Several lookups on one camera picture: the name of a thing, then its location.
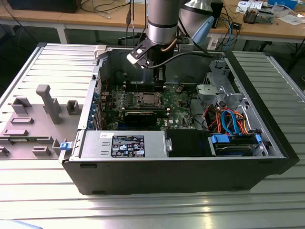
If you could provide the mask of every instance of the motherboard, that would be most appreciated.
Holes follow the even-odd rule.
[[[195,129],[190,92],[168,85],[163,92],[128,92],[116,86],[101,93],[99,110],[107,130]]]

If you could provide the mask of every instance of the box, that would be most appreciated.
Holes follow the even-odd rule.
[[[7,0],[13,10],[43,10],[75,13],[81,0]]]
[[[278,5],[288,6],[290,9],[294,10],[297,0],[268,0],[270,5],[274,5],[277,2]]]

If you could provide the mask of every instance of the warning label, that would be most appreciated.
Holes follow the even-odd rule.
[[[145,157],[144,136],[113,136],[112,157]]]

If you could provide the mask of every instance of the white table leg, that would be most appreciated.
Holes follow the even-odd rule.
[[[59,39],[60,39],[61,43],[62,44],[68,44],[69,40],[68,40],[68,37],[66,35],[64,25],[59,24],[56,29],[57,29],[57,33],[58,33],[58,36],[59,36]]]

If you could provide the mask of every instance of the blue latch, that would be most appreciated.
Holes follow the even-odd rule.
[[[213,135],[211,139],[212,143],[230,143],[229,136],[227,135]]]
[[[262,142],[262,138],[259,135],[255,135],[255,138],[256,138],[258,143]]]
[[[59,149],[61,150],[71,150],[72,149],[72,142],[63,142],[59,146]]]

